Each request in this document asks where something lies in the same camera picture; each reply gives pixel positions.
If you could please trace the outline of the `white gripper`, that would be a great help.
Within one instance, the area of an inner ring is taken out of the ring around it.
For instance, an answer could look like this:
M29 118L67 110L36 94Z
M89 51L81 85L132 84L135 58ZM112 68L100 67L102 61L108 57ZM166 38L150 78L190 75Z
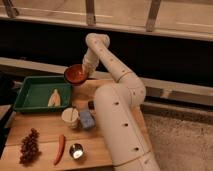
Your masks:
M99 58L92 54L86 54L83 58L82 69L88 75L92 75L99 65Z

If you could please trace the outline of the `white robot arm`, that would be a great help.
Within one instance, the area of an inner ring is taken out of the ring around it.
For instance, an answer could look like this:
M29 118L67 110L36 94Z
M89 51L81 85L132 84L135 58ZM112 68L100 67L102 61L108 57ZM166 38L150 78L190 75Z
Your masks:
M94 107L115 171L161 171L131 111L144 102L142 80L108 50L107 35L90 33L86 44L83 70L91 74L101 61L114 79L95 91Z

